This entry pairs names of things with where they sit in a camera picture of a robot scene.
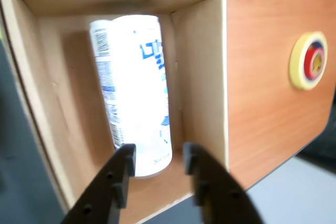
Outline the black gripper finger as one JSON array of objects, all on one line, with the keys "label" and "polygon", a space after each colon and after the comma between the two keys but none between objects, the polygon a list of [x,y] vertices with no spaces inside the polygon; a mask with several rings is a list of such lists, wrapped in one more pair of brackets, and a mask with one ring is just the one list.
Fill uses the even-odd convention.
[{"label": "black gripper finger", "polygon": [[135,176],[136,145],[119,148],[84,190],[62,223],[119,223]]},{"label": "black gripper finger", "polygon": [[205,148],[187,142],[183,158],[203,223],[263,223],[245,191]]}]

